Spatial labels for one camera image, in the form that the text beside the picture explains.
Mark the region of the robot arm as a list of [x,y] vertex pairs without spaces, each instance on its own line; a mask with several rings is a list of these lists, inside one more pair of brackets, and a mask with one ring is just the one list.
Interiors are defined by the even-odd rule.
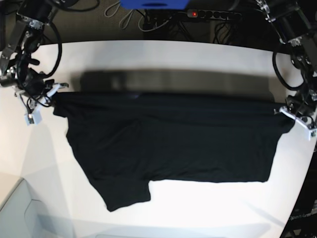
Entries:
[[[18,20],[10,39],[0,56],[0,85],[14,87],[15,96],[23,100],[27,115],[41,107],[52,105],[52,95],[68,83],[55,83],[51,78],[56,72],[62,56],[61,36],[53,24],[57,11],[72,6],[69,0],[25,0],[17,11]],[[44,40],[44,29],[52,28],[57,39],[57,59],[51,72],[36,72],[29,65],[39,65],[32,54]]]
[[[309,133],[317,131],[313,114],[317,109],[317,31],[312,27],[296,0],[258,0],[265,19],[276,31],[279,45],[273,51],[272,65],[280,83],[294,96],[286,98],[280,112],[303,126]],[[290,50],[293,66],[302,76],[298,86],[289,85],[277,67],[277,53],[281,46]]]

